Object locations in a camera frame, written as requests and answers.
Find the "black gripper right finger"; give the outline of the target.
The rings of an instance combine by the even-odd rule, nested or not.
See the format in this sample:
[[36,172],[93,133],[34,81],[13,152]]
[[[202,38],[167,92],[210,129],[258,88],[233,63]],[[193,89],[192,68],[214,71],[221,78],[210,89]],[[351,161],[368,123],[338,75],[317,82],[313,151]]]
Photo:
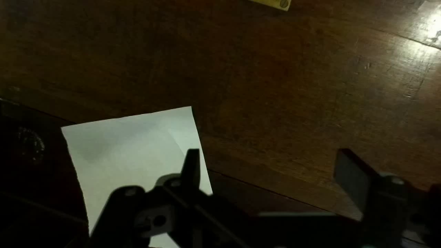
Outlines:
[[337,151],[334,177],[363,214],[378,191],[381,174],[351,148]]

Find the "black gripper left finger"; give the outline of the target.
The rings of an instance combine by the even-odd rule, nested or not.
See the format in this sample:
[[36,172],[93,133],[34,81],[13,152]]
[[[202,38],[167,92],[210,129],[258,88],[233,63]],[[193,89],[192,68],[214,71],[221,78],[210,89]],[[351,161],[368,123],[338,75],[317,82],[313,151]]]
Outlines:
[[181,187],[196,196],[200,191],[200,150],[189,148],[181,170]]

